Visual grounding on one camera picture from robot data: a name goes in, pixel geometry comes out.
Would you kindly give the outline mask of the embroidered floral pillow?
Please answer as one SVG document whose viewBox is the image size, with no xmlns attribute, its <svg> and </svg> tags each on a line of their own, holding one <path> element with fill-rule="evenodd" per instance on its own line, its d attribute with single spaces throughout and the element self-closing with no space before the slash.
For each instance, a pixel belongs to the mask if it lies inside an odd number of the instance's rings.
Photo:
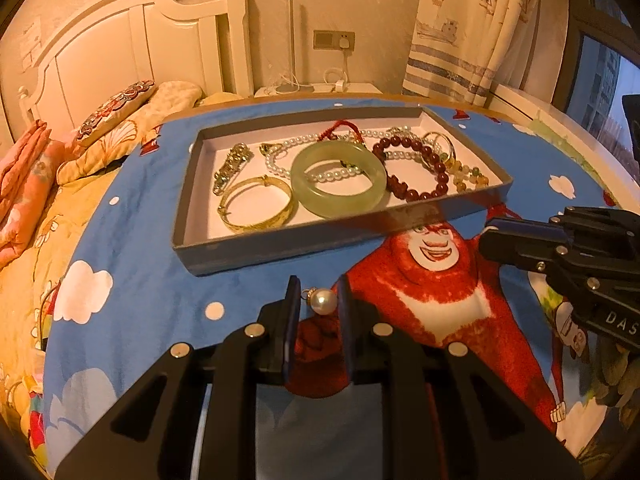
<svg viewBox="0 0 640 480">
<path fill-rule="evenodd" d="M 140 80 L 113 94 L 79 126 L 75 140 L 85 148 L 138 110 L 156 91 L 152 80 Z"/>
</svg>

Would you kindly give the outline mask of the wall power socket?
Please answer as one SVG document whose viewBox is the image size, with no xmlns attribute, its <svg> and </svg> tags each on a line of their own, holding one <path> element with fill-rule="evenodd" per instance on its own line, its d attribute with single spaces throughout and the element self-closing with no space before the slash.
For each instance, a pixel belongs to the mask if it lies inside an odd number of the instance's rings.
<svg viewBox="0 0 640 480">
<path fill-rule="evenodd" d="M 355 34 L 341 30 L 315 30 L 312 47 L 314 50 L 352 51 L 355 47 Z"/>
</svg>

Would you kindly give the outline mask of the pearl earring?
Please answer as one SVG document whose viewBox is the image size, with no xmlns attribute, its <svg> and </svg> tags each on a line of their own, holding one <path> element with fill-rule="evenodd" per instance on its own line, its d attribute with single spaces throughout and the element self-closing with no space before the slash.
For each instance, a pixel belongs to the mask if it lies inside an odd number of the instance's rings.
<svg viewBox="0 0 640 480">
<path fill-rule="evenodd" d="M 336 292 L 329 288 L 311 287 L 304 289 L 302 298 L 314 314 L 321 316 L 332 314 L 338 304 Z"/>
</svg>

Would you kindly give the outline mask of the yellow cartoon bed sheet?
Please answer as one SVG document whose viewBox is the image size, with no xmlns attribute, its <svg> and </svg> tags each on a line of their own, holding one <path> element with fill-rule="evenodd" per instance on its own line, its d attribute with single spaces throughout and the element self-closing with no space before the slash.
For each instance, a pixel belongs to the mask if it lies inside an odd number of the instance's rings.
<svg viewBox="0 0 640 480">
<path fill-rule="evenodd" d="M 47 472 L 43 365 L 53 304 L 70 258 L 120 162 L 50 192 L 26 250 L 1 270 L 1 416 L 18 447 Z"/>
</svg>

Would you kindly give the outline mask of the yellow patterned pillow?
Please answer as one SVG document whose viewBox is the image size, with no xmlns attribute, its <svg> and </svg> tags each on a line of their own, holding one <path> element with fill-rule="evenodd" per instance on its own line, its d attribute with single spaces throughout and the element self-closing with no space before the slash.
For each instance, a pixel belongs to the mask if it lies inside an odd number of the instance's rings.
<svg viewBox="0 0 640 480">
<path fill-rule="evenodd" d="M 201 88 L 192 82 L 163 82 L 142 107 L 70 162 L 59 166 L 56 182 L 63 185 L 89 177 L 130 155 L 136 146 L 150 142 L 160 134 L 160 125 L 166 117 L 190 110 L 202 94 Z"/>
</svg>

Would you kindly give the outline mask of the folded pink blanket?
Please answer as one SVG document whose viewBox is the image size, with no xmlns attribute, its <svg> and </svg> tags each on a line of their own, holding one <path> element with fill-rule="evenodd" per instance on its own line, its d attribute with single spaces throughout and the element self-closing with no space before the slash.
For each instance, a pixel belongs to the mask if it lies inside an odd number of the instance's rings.
<svg viewBox="0 0 640 480">
<path fill-rule="evenodd" d="M 65 146 L 37 119 L 1 159 L 1 267 L 26 249 L 62 164 Z"/>
</svg>

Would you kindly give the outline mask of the green gem brooch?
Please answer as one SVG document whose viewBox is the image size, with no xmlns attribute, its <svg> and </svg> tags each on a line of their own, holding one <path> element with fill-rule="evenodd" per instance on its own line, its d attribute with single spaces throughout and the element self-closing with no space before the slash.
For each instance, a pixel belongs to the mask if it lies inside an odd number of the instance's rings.
<svg viewBox="0 0 640 480">
<path fill-rule="evenodd" d="M 229 151 L 222 166 L 214 172 L 212 192 L 216 196 L 224 194 L 230 182 L 253 158 L 252 150 L 244 143 L 237 143 Z"/>
</svg>

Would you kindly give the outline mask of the blue cartoon table cloth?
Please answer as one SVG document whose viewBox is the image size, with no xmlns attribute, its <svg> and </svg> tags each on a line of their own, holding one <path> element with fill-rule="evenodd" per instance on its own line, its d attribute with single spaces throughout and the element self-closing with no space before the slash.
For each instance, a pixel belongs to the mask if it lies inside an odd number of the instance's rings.
<svg viewBox="0 0 640 480">
<path fill-rule="evenodd" d="M 472 350 L 582 467 L 609 479 L 639 455 L 639 349 L 577 323 L 547 272 L 485 259 L 478 238 L 492 218 L 549 223 L 567 207 L 604 207 L 602 188 L 535 133 L 498 119 L 427 108 L 463 132 L 513 179 L 487 209 L 310 254 L 194 275 L 172 248 L 178 198 L 198 133 L 226 119 L 344 106 L 423 106 L 384 98 L 232 105 L 168 122 L 129 156 L 92 216 L 55 297 L 44 364 L 44 434 L 50 473 L 174 344 L 220 344 L 300 281 L 288 381 L 256 390 L 253 479 L 385 479 L 382 392 L 350 382 L 336 310 L 314 314 L 304 289 L 347 276 L 352 294 L 418 344 Z M 431 193 L 386 186 L 408 202 L 480 183 L 478 169 L 410 136 L 436 172 Z"/>
</svg>

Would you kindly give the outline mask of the grey jewelry box tray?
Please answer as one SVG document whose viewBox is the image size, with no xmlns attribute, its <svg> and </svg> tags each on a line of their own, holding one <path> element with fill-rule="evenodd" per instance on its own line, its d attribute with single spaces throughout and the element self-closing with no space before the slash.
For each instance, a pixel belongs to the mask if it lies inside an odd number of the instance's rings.
<svg viewBox="0 0 640 480">
<path fill-rule="evenodd" d="M 476 168 L 480 183 L 431 193 L 436 172 L 410 136 Z M 452 220 L 502 202 L 513 179 L 463 132 L 423 106 L 344 106 L 226 119 L 202 129 L 178 198 L 172 248 L 194 275 L 320 252 Z"/>
</svg>

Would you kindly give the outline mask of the white bed headboard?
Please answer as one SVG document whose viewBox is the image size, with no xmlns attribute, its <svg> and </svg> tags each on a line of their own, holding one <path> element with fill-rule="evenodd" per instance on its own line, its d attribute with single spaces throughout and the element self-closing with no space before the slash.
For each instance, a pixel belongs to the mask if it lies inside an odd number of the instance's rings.
<svg viewBox="0 0 640 480">
<path fill-rule="evenodd" d="M 143 79 L 248 98 L 255 91 L 248 0 L 96 0 L 55 31 L 34 66 L 35 88 L 17 91 L 24 123 L 41 118 L 62 133 Z"/>
</svg>

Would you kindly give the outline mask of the white striped curtain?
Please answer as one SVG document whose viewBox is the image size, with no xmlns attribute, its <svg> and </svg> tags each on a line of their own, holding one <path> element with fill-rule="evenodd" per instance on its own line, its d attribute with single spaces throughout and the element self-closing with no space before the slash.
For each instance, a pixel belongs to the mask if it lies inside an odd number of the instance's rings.
<svg viewBox="0 0 640 480">
<path fill-rule="evenodd" d="M 419 0 L 402 93 L 483 106 L 538 0 Z"/>
</svg>

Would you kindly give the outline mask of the window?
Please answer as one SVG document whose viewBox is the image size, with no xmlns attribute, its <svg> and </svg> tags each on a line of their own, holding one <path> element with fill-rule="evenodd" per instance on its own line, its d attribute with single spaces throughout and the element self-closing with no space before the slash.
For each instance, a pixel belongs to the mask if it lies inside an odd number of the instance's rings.
<svg viewBox="0 0 640 480">
<path fill-rule="evenodd" d="M 639 179 L 634 128 L 623 97 L 639 92 L 639 0 L 568 0 L 568 25 L 552 104 Z"/>
</svg>

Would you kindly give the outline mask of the white nightstand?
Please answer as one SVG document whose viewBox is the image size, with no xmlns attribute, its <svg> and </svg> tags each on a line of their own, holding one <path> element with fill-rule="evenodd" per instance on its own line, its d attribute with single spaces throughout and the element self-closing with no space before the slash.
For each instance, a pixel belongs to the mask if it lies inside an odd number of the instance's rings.
<svg viewBox="0 0 640 480">
<path fill-rule="evenodd" d="M 324 84 L 316 82 L 315 84 L 292 84 L 285 82 L 284 84 L 272 84 L 271 86 L 262 87 L 255 91 L 255 98 L 265 98 L 266 96 L 300 96 L 308 93 L 367 93 L 381 94 L 382 91 L 375 87 L 374 84 L 368 82 L 344 82 L 338 87 L 335 84 Z"/>
</svg>

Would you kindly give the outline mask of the green jade bangle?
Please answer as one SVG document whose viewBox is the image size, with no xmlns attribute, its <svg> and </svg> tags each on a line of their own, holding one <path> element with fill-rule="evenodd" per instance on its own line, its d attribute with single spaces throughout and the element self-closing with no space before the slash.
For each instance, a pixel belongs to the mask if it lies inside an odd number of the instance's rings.
<svg viewBox="0 0 640 480">
<path fill-rule="evenodd" d="M 297 154 L 290 181 L 305 209 L 331 219 L 375 209 L 385 195 L 387 174 L 382 162 L 361 144 L 322 141 Z"/>
</svg>

